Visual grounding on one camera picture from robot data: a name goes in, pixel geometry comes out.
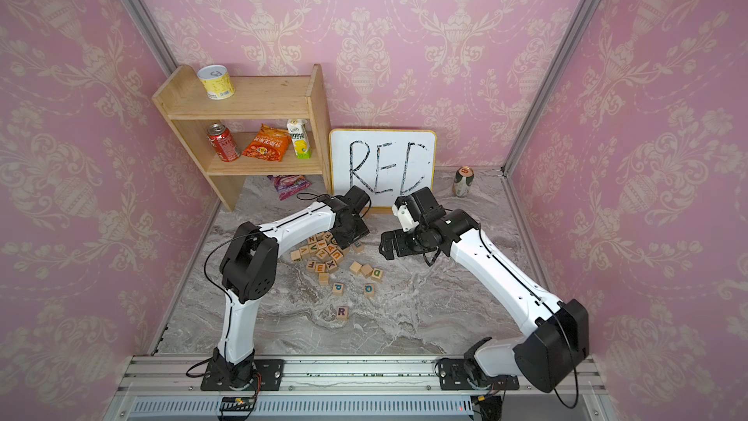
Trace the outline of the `wooden block purple R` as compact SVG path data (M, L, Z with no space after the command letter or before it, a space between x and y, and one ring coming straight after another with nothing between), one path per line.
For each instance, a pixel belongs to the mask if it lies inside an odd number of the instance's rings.
M340 306L336 310L335 319L338 321L348 321L350 318L350 309L347 306Z

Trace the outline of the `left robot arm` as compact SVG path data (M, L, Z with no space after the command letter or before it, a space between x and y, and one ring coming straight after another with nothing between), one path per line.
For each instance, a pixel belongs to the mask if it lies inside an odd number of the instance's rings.
M254 326L261 298L276 281L279 259L304 240L331 233L346 248L369 230L362 212L370 202L360 187L344 195L319 195L307 208L285 218L256 225L241 224L220 263L226 309L217 352L228 364L244 364L254 355Z

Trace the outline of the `wooden block green D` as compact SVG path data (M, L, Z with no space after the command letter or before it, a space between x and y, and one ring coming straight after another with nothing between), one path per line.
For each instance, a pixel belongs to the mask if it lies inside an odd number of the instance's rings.
M372 271L372 274L371 274L370 278L371 278L372 280L375 280L375 281L377 281L377 282L381 282L381 281L382 281L382 278L383 278L383 275L384 275L384 272L383 272L383 270L382 270L382 269L379 269L379 268L375 268L375 269L374 269L374 270Z

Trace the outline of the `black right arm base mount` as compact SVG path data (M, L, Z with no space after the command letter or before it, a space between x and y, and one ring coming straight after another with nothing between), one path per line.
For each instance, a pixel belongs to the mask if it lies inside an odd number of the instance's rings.
M515 391L520 388L515 375L488 376L472 360L441 358L434 364L442 391Z

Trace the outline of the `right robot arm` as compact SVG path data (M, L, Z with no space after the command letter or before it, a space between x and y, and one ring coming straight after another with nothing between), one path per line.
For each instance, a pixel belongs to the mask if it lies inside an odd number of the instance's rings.
M398 230L381 236L387 260L445 255L471 272L506 309L521 336L482 339L465 352L464 372L476 387L504 376L523 376L543 393L556 391L589 355L589 315L576 299L545 290L494 245L482 225L460 209L447 210L425 187L393 204Z

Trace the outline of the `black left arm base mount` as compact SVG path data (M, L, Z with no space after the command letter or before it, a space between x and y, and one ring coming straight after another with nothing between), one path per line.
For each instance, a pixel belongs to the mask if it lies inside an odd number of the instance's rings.
M204 392L280 390L284 377L284 360L254 359L252 362L235 364L211 360L201 382Z

